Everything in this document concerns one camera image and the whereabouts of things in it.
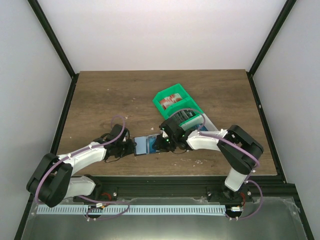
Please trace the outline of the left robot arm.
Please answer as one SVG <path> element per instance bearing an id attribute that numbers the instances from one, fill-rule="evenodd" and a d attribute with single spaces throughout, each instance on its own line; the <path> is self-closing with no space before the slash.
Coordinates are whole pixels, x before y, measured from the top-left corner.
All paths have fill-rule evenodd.
<path id="1" fill-rule="evenodd" d="M 130 131 L 115 124 L 110 133 L 103 134 L 83 148 L 62 155 L 44 155 L 30 177 L 26 190 L 51 208 L 64 199 L 77 196 L 97 202 L 102 196 L 101 181 L 89 174 L 80 177 L 74 175 L 89 165 L 105 162 L 109 157 L 120 159 L 134 151 L 135 144 L 130 138 Z"/>

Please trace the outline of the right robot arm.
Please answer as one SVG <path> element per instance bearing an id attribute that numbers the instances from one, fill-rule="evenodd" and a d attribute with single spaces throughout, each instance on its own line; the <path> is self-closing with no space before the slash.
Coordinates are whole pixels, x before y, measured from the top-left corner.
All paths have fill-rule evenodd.
<path id="1" fill-rule="evenodd" d="M 259 158 L 264 148 L 238 125 L 218 131 L 202 131 L 204 124 L 184 130 L 173 119 L 165 120 L 160 126 L 151 148 L 160 152 L 181 150 L 211 150 L 221 152 L 230 165 L 230 171 L 221 188 L 220 195 L 229 202 L 240 196 L 242 185 L 260 166 Z"/>

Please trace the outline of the red credit cards stack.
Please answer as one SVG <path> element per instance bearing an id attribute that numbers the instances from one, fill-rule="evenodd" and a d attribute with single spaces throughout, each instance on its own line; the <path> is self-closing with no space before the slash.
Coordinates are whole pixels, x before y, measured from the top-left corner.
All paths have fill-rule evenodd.
<path id="1" fill-rule="evenodd" d="M 183 98 L 179 93 L 174 93 L 169 96 L 164 97 L 159 101 L 160 105 L 164 110 L 166 110 L 168 107 L 172 106 L 173 104 L 181 101 Z"/>

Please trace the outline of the white bin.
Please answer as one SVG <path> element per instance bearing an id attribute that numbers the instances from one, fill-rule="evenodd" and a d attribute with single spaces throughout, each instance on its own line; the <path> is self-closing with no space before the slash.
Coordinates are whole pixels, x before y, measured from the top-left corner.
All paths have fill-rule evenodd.
<path id="1" fill-rule="evenodd" d="M 187 130 L 197 130 L 199 127 L 200 131 L 208 131 L 208 132 L 216 132 L 218 128 L 213 124 L 213 122 L 207 117 L 204 113 L 203 116 L 198 114 L 196 116 L 191 117 L 181 124 L 181 127 Z"/>

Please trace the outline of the black card holder wallet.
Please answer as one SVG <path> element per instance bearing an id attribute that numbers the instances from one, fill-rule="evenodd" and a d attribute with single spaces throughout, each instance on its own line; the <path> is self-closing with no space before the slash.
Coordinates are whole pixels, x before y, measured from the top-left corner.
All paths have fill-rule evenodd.
<path id="1" fill-rule="evenodd" d="M 135 142 L 135 156 L 147 155 L 146 153 L 146 136 L 134 137 Z"/>

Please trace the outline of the green bin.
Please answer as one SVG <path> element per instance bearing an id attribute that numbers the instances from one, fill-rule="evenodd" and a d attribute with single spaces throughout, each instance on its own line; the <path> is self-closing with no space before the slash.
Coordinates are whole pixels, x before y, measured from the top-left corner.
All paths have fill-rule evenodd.
<path id="1" fill-rule="evenodd" d="M 192 107 L 192 98 L 180 83 L 159 91 L 152 102 L 164 119 L 177 110 Z"/>
<path id="2" fill-rule="evenodd" d="M 176 103 L 169 105 L 163 112 L 164 119 L 171 118 L 179 124 L 180 127 L 193 128 L 203 123 L 201 114 L 204 112 L 191 98 L 187 97 Z"/>

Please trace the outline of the blue credit cards stack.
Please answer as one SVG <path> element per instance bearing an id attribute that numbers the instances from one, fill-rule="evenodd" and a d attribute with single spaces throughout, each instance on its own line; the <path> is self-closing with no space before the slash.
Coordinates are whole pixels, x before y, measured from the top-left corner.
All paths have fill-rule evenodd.
<path id="1" fill-rule="evenodd" d="M 208 129 L 202 123 L 196 124 L 194 126 L 194 129 L 199 131 L 208 131 Z"/>

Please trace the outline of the blue credit card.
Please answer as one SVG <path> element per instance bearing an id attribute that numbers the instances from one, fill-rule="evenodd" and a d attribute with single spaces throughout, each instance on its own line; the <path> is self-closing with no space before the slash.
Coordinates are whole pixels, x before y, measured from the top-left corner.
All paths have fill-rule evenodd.
<path id="1" fill-rule="evenodd" d="M 155 154 L 158 153 L 159 150 L 156 147 L 156 140 L 158 134 L 148 135 L 146 136 L 146 154 Z"/>

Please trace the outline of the green bin middle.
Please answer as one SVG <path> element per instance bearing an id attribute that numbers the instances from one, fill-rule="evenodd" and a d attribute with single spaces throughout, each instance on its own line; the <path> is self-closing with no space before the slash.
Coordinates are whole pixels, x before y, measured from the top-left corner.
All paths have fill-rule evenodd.
<path id="1" fill-rule="evenodd" d="M 179 124 L 180 127 L 193 128 L 203 123 L 201 114 L 204 112 L 191 98 L 187 97 L 176 103 L 169 105 L 163 112 L 164 119 L 171 118 Z"/>

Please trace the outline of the green bin left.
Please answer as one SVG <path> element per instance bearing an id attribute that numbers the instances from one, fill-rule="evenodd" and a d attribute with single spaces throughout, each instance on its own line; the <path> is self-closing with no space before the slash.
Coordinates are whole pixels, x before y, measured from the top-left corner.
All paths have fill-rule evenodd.
<path id="1" fill-rule="evenodd" d="M 177 110 L 192 107 L 192 98 L 180 83 L 159 91 L 152 102 L 164 119 Z"/>

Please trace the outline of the dark green credit cards stack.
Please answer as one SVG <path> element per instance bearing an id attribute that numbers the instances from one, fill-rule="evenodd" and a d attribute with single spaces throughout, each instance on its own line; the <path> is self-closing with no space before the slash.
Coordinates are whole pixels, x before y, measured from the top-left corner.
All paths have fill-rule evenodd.
<path id="1" fill-rule="evenodd" d="M 196 115 L 197 114 L 192 110 L 182 110 L 174 114 L 172 117 L 180 125 Z"/>

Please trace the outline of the black aluminium frame rail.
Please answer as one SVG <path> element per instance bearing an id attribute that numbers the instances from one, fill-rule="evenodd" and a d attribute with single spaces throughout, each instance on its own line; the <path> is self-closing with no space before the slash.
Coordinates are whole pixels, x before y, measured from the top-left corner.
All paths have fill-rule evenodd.
<path id="1" fill-rule="evenodd" d="M 133 198 L 201 198 L 231 192 L 225 176 L 96 176 L 93 200 Z"/>

